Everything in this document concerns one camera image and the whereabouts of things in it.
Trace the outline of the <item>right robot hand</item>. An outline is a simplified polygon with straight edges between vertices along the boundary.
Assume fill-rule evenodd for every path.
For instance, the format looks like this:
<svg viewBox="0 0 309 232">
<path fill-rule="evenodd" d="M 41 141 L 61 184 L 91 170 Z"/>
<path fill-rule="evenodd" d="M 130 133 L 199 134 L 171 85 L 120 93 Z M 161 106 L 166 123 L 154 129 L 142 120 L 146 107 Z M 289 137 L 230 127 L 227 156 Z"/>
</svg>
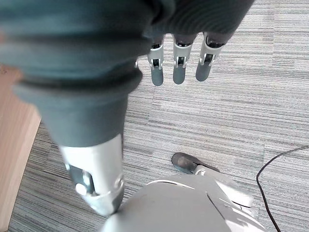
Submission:
<svg viewBox="0 0 309 232">
<path fill-rule="evenodd" d="M 206 32 L 226 43 L 251 0 L 3 0 L 1 63 L 23 73 L 16 94 L 35 105 L 76 190 L 99 214 L 124 193 L 127 98 L 137 58 L 155 38 Z"/>
</svg>

